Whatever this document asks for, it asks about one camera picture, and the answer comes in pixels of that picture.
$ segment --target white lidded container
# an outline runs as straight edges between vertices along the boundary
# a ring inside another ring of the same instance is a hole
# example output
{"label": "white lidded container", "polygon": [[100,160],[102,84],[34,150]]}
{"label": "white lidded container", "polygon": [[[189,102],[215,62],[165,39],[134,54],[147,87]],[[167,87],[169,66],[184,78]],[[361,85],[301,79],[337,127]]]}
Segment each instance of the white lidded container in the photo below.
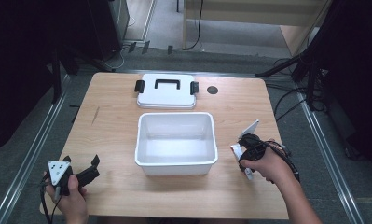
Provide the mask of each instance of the white lidded container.
{"label": "white lidded container", "polygon": [[198,82],[191,75],[144,74],[135,90],[141,108],[192,109],[198,92]]}
{"label": "white lidded container", "polygon": [[218,159],[209,113],[145,113],[138,127],[135,161],[146,175],[204,175]]}

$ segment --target handheld controller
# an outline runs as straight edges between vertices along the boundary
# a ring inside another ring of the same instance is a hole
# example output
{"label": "handheld controller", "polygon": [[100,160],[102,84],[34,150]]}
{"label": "handheld controller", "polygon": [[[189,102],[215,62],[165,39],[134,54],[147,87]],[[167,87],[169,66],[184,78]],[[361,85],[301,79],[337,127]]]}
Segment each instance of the handheld controller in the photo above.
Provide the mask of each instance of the handheld controller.
{"label": "handheld controller", "polygon": [[[54,196],[55,203],[59,202],[61,196],[68,196],[69,195],[68,181],[70,175],[73,175],[73,169],[72,166],[70,166],[70,162],[71,159],[69,156],[66,156],[62,161],[48,162],[48,170],[46,175],[42,179],[41,185],[42,189],[40,190],[41,202],[48,223],[52,223],[52,220],[51,218],[49,218],[48,209],[44,198],[46,185],[48,184],[46,180],[50,178],[51,184],[55,188]],[[82,187],[88,185],[90,182],[92,182],[96,177],[100,175],[98,172],[99,162],[100,162],[99,157],[98,155],[96,155],[91,162],[91,167],[85,169],[79,174],[76,174],[76,177],[78,179],[78,189],[81,189]]]}
{"label": "handheld controller", "polygon": [[239,167],[243,172],[246,168],[241,165],[241,160],[260,160],[264,156],[266,148],[269,147],[287,163],[287,165],[293,171],[294,177],[299,181],[299,172],[294,164],[290,161],[289,156],[291,156],[291,152],[288,151],[285,146],[274,141],[262,141],[253,133],[243,135],[238,141],[238,144],[246,148],[246,151],[243,152],[238,160]]}

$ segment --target black handle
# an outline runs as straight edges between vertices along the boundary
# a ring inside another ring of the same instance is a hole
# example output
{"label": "black handle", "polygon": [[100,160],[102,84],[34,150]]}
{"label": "black handle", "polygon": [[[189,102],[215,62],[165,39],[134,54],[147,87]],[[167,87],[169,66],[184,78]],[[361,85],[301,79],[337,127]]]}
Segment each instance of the black handle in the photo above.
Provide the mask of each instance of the black handle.
{"label": "black handle", "polygon": [[143,91],[145,91],[145,81],[144,80],[137,80],[134,91],[138,91],[139,93],[143,93]]}
{"label": "black handle", "polygon": [[190,83],[189,89],[190,89],[190,91],[189,91],[189,94],[190,95],[194,95],[194,93],[199,92],[200,91],[200,84],[199,84],[199,82],[192,81]]}
{"label": "black handle", "polygon": [[155,89],[158,89],[158,84],[159,83],[175,83],[176,84],[176,89],[180,90],[180,81],[179,80],[173,80],[173,79],[157,79],[156,80],[156,85],[154,86]]}

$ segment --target wooden table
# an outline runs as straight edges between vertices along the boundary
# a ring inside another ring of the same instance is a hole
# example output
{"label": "wooden table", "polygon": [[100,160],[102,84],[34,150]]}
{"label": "wooden table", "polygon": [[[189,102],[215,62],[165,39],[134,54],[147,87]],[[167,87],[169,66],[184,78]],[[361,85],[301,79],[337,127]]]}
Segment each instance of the wooden table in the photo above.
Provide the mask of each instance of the wooden table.
{"label": "wooden table", "polygon": [[[249,181],[230,150],[243,129],[256,119],[260,119],[257,135],[264,140],[281,140],[263,80],[195,77],[200,92],[193,111],[214,117],[218,161],[207,175],[146,176],[134,161],[138,119],[145,112],[179,110],[139,108],[138,93],[133,89],[141,77],[96,74],[63,149],[61,159],[69,155],[75,173],[89,167],[95,154],[101,159],[101,175],[87,185],[91,215],[288,218],[276,186],[259,173]],[[217,87],[218,93],[208,93],[209,86]]]}

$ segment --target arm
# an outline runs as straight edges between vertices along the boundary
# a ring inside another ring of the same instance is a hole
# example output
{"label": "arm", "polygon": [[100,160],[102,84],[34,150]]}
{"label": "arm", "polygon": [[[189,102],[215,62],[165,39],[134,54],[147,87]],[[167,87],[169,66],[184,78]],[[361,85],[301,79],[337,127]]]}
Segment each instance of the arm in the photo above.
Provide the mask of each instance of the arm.
{"label": "arm", "polygon": [[276,184],[284,198],[291,223],[322,223],[290,167],[272,149],[267,148],[261,160],[243,160],[241,165],[257,170],[268,181]]}
{"label": "arm", "polygon": [[[69,177],[68,188],[70,194],[69,196],[62,196],[58,208],[64,214],[67,224],[86,224],[89,215],[83,196],[87,193],[87,190],[82,188],[81,192],[78,191],[78,180],[75,175]],[[52,185],[49,184],[46,191],[54,202],[55,190]]]}

